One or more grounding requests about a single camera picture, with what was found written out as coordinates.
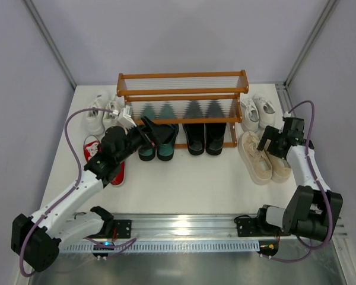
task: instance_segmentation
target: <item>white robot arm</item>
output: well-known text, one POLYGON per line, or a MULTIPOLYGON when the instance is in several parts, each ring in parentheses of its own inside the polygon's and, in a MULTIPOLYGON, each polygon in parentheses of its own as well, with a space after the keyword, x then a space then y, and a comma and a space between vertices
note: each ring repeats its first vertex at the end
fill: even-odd
POLYGON ((116 177, 121 170, 121 162, 127 157, 140 147, 159 145, 174 134, 170 125, 156 125, 147 117, 142 118, 143 126, 135 125, 126 107, 119 119, 125 121, 128 133, 125 134, 119 126, 106 131, 97 154, 84 166, 80 183, 71 183, 58 197, 30 217, 20 214, 13 221, 11 248, 22 256, 21 248, 25 246, 24 260, 35 271, 48 268, 57 258, 59 250, 72 243, 95 234, 107 236, 114 227, 114 219, 99 206, 73 221, 66 221, 116 177))
POLYGON ((289 162, 298 187, 287 208, 272 205, 260 208, 257 224, 264 232, 280 229, 286 235, 324 241, 328 228, 331 227, 332 233, 335 229, 343 199, 340 194, 330 191, 319 172, 313 144, 304 139, 304 120, 284 118, 284 122, 282 130, 271 126, 265 129, 258 150, 263 150, 267 140, 270 140, 267 151, 289 162), (330 211, 327 210, 325 196, 330 211))

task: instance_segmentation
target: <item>gray wall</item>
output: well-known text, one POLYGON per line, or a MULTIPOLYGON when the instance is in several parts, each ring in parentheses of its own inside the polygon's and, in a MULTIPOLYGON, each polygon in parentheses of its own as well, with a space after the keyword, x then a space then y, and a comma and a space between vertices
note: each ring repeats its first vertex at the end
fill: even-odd
MULTIPOLYGON (((356 248, 356 0, 341 1, 290 88, 315 103, 313 141, 322 174, 344 197, 356 248)), ((297 115, 309 118, 309 108, 297 115)))
POLYGON ((327 0, 34 0, 77 84, 247 70, 284 81, 327 0))
POLYGON ((12 221, 40 205, 72 93, 21 1, 0 0, 0 285, 18 266, 12 221))

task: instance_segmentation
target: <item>metal surface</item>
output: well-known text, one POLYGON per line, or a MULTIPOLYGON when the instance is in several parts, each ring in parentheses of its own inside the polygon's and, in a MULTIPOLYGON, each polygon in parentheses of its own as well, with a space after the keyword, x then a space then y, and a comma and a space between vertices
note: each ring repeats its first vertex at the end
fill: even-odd
POLYGON ((53 56, 57 60, 57 63, 59 64, 60 68, 63 71, 63 74, 65 74, 66 79, 69 81, 71 87, 75 90, 77 87, 77 84, 75 83, 74 78, 72 77, 66 62, 64 61, 61 53, 59 52, 57 46, 54 43, 54 40, 52 39, 49 31, 47 30, 40 14, 37 11, 36 6, 34 6, 34 3, 32 0, 22 0, 26 9, 28 10, 30 16, 32 17, 34 23, 36 24, 37 28, 41 32, 42 37, 44 38, 46 44, 48 45, 50 51, 52 52, 53 56))
MULTIPOLYGON (((296 240, 282 240, 279 257, 303 256, 296 240)), ((303 262, 283 264, 260 258, 254 252, 201 254, 129 254, 107 261, 92 255, 61 254, 54 266, 30 280, 31 285, 92 284, 346 284, 332 244, 303 262), (69 271, 87 262, 69 274, 69 271)))
POLYGON ((282 83, 276 83, 275 89, 277 91, 279 103, 281 105, 282 112, 289 112, 293 107, 293 103, 290 99, 290 93, 288 89, 282 83))
MULTIPOLYGON (((345 256, 339 262, 338 249, 333 244, 337 242, 344 245, 344 239, 348 238, 341 218, 335 228, 333 242, 325 249, 314 251, 302 262, 283 264, 259 258, 254 252, 236 252, 242 251, 241 248, 232 248, 231 245, 256 242, 255 237, 237 237, 233 219, 239 216, 238 214, 114 216, 116 219, 127 218, 133 221, 132 237, 137 237, 138 245, 144 245, 144 248, 133 248, 129 254, 107 261, 97 261, 92 254, 73 253, 89 252, 88 248, 72 248, 70 251, 67 249, 65 253, 61 252, 55 264, 48 270, 36 274, 29 283, 22 283, 24 279, 19 278, 17 284, 337 285, 347 284, 342 269, 353 268, 346 248, 343 248, 345 256), (174 254, 166 253, 169 250, 161 248, 162 245, 170 245, 169 250, 174 254), (230 245, 231 248, 225 249, 224 245, 230 245)), ((259 237, 259 240, 265 239, 272 238, 259 237)), ((293 259, 305 253, 306 249, 295 237, 282 237, 276 256, 293 259)), ((356 284, 351 274, 347 273, 350 280, 348 284, 356 284)))
MULTIPOLYGON (((180 214, 113 214, 116 219, 132 220, 132 238, 143 240, 240 240, 237 237, 234 218, 239 214, 180 215, 180 214)), ((340 218, 336 224, 335 237, 346 237, 340 218)))
POLYGON ((325 8, 323 9, 322 13, 319 16, 319 19, 316 21, 313 30, 311 31, 309 37, 307 38, 301 52, 298 55, 298 58, 295 60, 293 67, 291 68, 289 75, 286 79, 285 86, 289 87, 292 83, 295 75, 297 74, 298 70, 300 69, 303 61, 306 59, 307 55, 310 53, 312 47, 316 43, 317 38, 319 37, 320 33, 322 32, 325 24, 327 23, 328 19, 332 15, 333 11, 335 10, 337 4, 340 0, 328 0, 325 8))
MULTIPOLYGON (((119 252, 123 247, 105 253, 119 252)), ((162 240, 162 241, 136 241, 126 250, 128 254, 171 254, 171 253, 198 253, 198 252, 251 252, 259 251, 258 240, 162 240)), ((93 243, 78 242, 61 251, 62 254, 99 254, 103 253, 93 243)))
POLYGON ((350 239, 333 239, 335 251, 348 284, 356 284, 356 254, 350 239))

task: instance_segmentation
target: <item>orange wooden frame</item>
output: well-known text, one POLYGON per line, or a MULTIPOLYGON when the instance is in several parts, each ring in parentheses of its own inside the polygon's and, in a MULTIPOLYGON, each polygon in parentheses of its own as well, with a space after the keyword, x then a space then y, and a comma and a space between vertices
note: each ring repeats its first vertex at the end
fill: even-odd
MULTIPOLYGON (((235 123, 241 122, 240 93, 248 93, 249 83, 245 70, 233 72, 195 72, 195 73, 161 73, 161 74, 119 74, 117 82, 117 95, 124 96, 126 103, 131 102, 156 102, 178 100, 223 100, 233 99, 236 104, 236 113, 224 118, 183 118, 183 119, 155 119, 156 124, 210 124, 229 123, 232 142, 225 142, 224 147, 236 147, 237 137, 235 123), (193 77, 239 77, 237 87, 218 88, 178 88, 178 89, 149 89, 128 90, 125 84, 127 79, 155 79, 155 78, 193 78, 193 77)), ((135 122, 143 124, 140 119, 135 122)), ((187 148, 187 144, 176 144, 176 148, 187 148)))

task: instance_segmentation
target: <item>shoe rack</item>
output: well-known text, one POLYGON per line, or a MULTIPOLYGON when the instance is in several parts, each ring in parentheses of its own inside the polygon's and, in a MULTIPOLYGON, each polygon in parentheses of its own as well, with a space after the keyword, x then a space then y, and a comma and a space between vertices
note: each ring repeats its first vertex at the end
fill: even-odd
MULTIPOLYGON (((228 123, 231 140, 224 147, 236 147, 235 123, 241 123, 240 93, 248 93, 245 70, 234 72, 196 72, 162 74, 119 74, 117 95, 133 109, 132 117, 142 124, 146 108, 152 108, 156 124, 228 123), (169 104, 173 115, 161 118, 159 112, 169 104)), ((175 145, 187 148, 186 144, 175 145)))

